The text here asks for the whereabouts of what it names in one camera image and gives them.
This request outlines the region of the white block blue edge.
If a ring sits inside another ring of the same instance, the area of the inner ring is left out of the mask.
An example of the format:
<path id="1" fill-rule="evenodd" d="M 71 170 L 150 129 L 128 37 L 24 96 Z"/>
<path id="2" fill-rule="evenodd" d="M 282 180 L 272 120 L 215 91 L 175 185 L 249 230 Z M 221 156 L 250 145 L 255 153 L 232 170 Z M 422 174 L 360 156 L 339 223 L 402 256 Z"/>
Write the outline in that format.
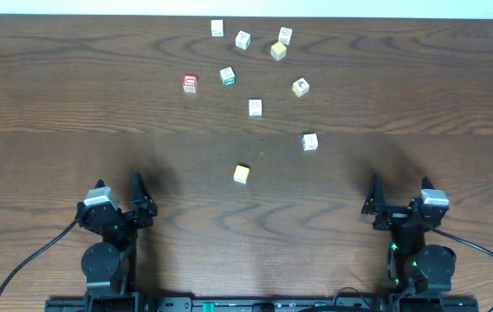
<path id="1" fill-rule="evenodd" d="M 304 151 L 316 150 L 318 146 L 319 142 L 316 133 L 305 133 L 302 136 L 302 149 Z"/>

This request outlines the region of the acorn picture wooden block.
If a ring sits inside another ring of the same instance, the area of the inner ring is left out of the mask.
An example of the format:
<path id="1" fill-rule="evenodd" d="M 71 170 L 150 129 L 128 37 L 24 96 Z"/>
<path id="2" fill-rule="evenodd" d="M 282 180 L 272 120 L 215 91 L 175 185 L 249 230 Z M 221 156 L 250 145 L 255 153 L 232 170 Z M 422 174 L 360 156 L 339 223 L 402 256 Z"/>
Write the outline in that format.
<path id="1" fill-rule="evenodd" d="M 309 88 L 310 85 L 304 78 L 300 78 L 292 84 L 292 91 L 297 97 L 304 96 L 309 91 Z"/>

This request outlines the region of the white block red bug drawing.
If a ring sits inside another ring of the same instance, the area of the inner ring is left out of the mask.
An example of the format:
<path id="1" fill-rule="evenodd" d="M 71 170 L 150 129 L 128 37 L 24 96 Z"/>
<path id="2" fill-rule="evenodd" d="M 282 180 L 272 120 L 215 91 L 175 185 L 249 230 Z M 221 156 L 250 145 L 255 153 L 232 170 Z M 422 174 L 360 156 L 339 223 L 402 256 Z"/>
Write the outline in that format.
<path id="1" fill-rule="evenodd" d="M 249 116 L 257 117 L 263 114 L 263 101 L 261 99 L 249 100 Z"/>

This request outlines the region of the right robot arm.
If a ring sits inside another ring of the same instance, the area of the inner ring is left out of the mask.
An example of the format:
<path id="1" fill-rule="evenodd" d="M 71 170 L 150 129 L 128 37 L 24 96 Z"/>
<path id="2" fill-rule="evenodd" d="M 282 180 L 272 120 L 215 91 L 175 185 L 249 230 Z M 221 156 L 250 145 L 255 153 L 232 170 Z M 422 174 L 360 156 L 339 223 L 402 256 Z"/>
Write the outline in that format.
<path id="1" fill-rule="evenodd" d="M 409 204 L 389 205 L 381 177 L 373 176 L 361 212 L 375 216 L 375 230 L 391 233 L 388 276 L 401 289 L 409 289 L 414 295 L 451 290 L 456 254 L 445 246 L 425 242 L 425 233 L 441 225 L 449 203 L 444 191 L 434 188 L 428 178 L 423 178 L 420 194 Z"/>

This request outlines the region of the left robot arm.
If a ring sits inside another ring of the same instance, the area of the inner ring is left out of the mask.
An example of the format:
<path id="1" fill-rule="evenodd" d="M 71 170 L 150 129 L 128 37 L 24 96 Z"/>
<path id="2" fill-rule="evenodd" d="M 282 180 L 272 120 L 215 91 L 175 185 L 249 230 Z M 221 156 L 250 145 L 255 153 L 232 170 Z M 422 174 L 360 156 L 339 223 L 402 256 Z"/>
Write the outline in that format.
<path id="1" fill-rule="evenodd" d="M 76 206 L 78 225 L 101 236 L 81 259 L 88 294 L 94 298 L 123 297 L 136 287 L 138 230 L 151 227 L 158 214 L 139 172 L 133 175 L 130 202 L 135 209 L 123 212 L 113 189 L 100 179 Z"/>

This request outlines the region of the plain yellow wooden block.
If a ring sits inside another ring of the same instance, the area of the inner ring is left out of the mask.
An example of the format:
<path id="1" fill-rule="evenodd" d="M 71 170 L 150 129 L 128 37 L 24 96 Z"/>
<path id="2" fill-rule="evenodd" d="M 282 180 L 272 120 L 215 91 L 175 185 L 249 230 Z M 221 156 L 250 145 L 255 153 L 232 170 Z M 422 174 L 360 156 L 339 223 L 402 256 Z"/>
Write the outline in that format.
<path id="1" fill-rule="evenodd" d="M 247 166 L 237 165 L 233 174 L 233 179 L 241 184 L 246 184 L 249 174 L 250 169 Z"/>

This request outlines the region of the red letter wooden block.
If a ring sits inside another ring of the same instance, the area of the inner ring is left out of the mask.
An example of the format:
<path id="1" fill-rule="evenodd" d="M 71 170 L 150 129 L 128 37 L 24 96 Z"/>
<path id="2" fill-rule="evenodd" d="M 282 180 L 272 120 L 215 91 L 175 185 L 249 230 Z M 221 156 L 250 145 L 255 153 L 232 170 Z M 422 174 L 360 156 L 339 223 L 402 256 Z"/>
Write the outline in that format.
<path id="1" fill-rule="evenodd" d="M 198 90 L 198 77 L 196 75 L 184 75 L 182 87 L 186 93 L 196 93 Z"/>

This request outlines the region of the green letter wooden block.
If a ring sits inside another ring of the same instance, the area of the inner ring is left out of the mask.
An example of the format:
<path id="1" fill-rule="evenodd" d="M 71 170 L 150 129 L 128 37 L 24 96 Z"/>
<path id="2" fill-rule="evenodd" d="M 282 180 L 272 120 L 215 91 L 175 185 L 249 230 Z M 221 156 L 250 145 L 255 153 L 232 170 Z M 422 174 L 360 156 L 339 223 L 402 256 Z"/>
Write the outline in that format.
<path id="1" fill-rule="evenodd" d="M 225 86 L 232 85 L 236 82 L 236 75 L 232 67 L 222 68 L 219 71 L 220 79 Z"/>

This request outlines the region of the yellow top wooden block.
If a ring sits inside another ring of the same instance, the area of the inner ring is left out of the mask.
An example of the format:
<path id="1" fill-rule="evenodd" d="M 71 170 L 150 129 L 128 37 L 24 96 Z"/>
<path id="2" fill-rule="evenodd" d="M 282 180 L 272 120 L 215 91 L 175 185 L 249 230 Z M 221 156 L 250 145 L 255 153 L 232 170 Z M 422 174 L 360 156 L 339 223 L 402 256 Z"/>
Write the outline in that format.
<path id="1" fill-rule="evenodd" d="M 282 42 L 276 42 L 271 46 L 270 54 L 276 61 L 280 61 L 287 54 L 287 46 Z"/>

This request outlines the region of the white block black drawing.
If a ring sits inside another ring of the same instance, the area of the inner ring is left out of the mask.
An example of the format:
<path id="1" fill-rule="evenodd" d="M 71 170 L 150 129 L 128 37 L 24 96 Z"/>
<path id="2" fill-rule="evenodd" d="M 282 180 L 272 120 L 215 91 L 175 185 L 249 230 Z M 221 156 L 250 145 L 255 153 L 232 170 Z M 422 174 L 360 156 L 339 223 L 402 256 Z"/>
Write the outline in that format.
<path id="1" fill-rule="evenodd" d="M 238 48 L 246 50 L 251 42 L 251 34 L 240 30 L 236 36 L 235 44 Z"/>

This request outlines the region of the white block top right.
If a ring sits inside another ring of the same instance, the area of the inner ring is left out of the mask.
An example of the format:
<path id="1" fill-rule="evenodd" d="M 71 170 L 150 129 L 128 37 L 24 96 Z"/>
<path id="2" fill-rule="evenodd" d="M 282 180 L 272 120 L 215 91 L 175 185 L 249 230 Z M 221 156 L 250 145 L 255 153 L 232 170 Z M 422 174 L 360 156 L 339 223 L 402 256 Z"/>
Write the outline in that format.
<path id="1" fill-rule="evenodd" d="M 293 35 L 293 30 L 286 27 L 281 27 L 278 35 L 278 41 L 286 46 L 290 45 L 291 38 Z"/>

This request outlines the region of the white block top left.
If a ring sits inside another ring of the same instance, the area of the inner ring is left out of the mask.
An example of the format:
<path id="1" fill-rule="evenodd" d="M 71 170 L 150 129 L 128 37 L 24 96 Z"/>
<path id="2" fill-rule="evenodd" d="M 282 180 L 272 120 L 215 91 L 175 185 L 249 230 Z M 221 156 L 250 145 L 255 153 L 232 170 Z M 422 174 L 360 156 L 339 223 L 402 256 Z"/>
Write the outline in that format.
<path id="1" fill-rule="evenodd" d="M 224 21 L 223 20 L 211 20 L 211 35 L 213 37 L 224 36 Z"/>

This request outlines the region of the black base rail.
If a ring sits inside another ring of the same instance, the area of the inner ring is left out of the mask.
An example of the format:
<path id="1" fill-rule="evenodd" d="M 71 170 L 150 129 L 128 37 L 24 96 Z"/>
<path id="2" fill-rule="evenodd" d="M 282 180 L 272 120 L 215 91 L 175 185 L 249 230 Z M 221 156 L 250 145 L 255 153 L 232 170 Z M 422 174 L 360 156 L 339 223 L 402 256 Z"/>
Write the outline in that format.
<path id="1" fill-rule="evenodd" d="M 51 299 L 45 312 L 145 311 L 145 312 L 297 312 L 297 311 L 391 311 L 386 302 L 354 296 L 330 299 L 191 299 L 160 297 L 157 299 Z"/>

